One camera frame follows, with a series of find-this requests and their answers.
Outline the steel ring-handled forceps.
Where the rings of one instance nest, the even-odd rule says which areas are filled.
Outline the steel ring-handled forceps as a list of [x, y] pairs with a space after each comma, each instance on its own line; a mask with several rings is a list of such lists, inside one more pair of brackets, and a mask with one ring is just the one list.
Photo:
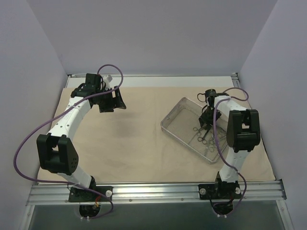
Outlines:
[[199, 142], [203, 142], [210, 130], [208, 129], [208, 127], [204, 126], [200, 128], [194, 127], [193, 131], [196, 132], [197, 140]]

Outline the wire mesh instrument tray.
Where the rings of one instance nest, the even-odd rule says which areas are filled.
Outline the wire mesh instrument tray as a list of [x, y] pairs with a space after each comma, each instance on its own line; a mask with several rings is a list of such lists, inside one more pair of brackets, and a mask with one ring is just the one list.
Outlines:
[[[194, 127], [200, 128], [201, 114], [202, 107], [184, 97], [162, 120], [161, 129], [191, 152], [206, 160], [207, 163], [214, 164], [220, 159], [217, 147], [214, 152], [209, 152], [206, 146], [197, 140], [196, 132], [193, 131]], [[206, 127], [210, 130], [208, 135], [211, 135], [211, 132], [214, 132], [213, 127]]]

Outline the steel scissors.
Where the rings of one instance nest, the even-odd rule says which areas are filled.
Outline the steel scissors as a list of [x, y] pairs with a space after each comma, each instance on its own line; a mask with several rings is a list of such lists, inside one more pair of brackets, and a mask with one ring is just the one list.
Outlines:
[[214, 141], [214, 136], [213, 135], [206, 135], [206, 137], [203, 139], [202, 143], [206, 146], [206, 149], [209, 152], [214, 152], [215, 151], [215, 141]]

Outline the steel ring-handled clamp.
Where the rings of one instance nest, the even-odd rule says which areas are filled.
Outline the steel ring-handled clamp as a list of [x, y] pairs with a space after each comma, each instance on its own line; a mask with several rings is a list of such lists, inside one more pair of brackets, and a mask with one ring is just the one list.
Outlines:
[[[215, 144], [216, 141], [215, 141], [215, 136], [214, 136], [213, 131], [211, 132], [211, 136], [212, 136], [213, 143]], [[217, 139], [218, 139], [219, 143], [225, 143], [226, 142], [226, 133], [225, 132], [218, 132], [217, 133]]]

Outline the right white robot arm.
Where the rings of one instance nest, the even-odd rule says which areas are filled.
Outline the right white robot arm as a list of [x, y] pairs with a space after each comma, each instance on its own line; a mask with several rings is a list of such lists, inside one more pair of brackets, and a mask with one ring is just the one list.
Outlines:
[[[203, 93], [206, 105], [199, 117], [201, 128], [213, 129], [213, 140], [224, 165], [218, 172], [213, 192], [223, 198], [230, 192], [239, 193], [238, 178], [245, 158], [260, 143], [259, 113], [237, 103], [241, 99], [230, 96], [227, 91], [216, 92], [215, 89]], [[220, 116], [227, 118], [226, 142], [228, 154], [224, 158], [219, 146], [216, 123]]]

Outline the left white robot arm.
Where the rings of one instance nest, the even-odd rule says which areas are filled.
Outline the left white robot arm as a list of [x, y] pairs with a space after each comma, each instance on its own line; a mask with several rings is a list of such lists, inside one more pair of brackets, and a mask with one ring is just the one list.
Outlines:
[[118, 86], [111, 87], [112, 77], [86, 74], [85, 82], [71, 93], [64, 115], [45, 135], [36, 140], [40, 167], [63, 177], [80, 188], [80, 196], [91, 201], [97, 189], [92, 176], [79, 166], [79, 156], [72, 143], [85, 115], [97, 105], [101, 113], [126, 109]]

